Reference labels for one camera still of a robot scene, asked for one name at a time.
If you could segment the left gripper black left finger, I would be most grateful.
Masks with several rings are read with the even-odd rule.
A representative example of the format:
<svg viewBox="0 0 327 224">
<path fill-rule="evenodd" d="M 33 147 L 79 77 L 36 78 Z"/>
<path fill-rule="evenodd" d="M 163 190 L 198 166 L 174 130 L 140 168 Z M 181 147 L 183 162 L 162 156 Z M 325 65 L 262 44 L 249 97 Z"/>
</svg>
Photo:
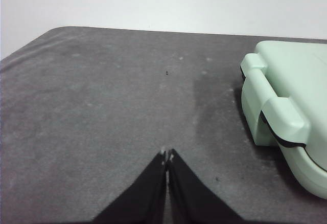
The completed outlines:
<svg viewBox="0 0 327 224">
<path fill-rule="evenodd" d="M 92 223 L 163 223 L 166 188 L 166 152 L 161 150 Z"/>
</svg>

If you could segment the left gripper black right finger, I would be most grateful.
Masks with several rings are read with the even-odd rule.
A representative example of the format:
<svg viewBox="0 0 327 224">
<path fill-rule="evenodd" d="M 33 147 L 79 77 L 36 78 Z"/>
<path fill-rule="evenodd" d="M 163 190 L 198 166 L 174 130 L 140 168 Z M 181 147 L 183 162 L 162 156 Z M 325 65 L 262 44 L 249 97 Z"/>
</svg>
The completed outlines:
<svg viewBox="0 0 327 224">
<path fill-rule="evenodd" d="M 175 149 L 167 160 L 173 223 L 241 223 L 244 219 L 218 198 Z"/>
</svg>

